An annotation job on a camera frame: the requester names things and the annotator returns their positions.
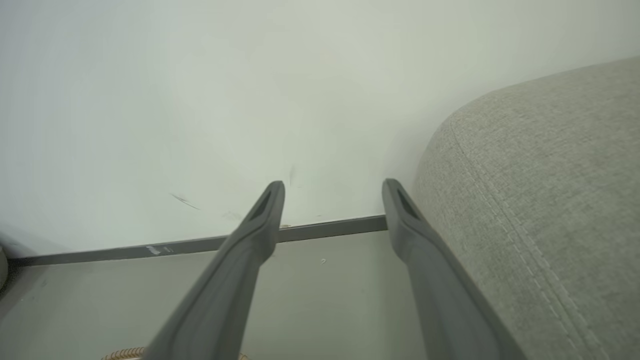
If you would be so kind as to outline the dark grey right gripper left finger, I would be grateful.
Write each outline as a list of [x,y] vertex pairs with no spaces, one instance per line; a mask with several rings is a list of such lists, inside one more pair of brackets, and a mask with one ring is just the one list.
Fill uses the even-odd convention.
[[269,183],[146,347],[146,360],[240,358],[259,269],[275,251],[284,203],[284,183]]

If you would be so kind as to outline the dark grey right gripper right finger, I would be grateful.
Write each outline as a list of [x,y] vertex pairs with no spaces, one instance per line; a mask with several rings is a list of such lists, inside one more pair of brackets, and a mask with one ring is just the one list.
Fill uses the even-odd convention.
[[429,360],[524,360],[525,353],[402,184],[382,183],[391,246],[406,265]]

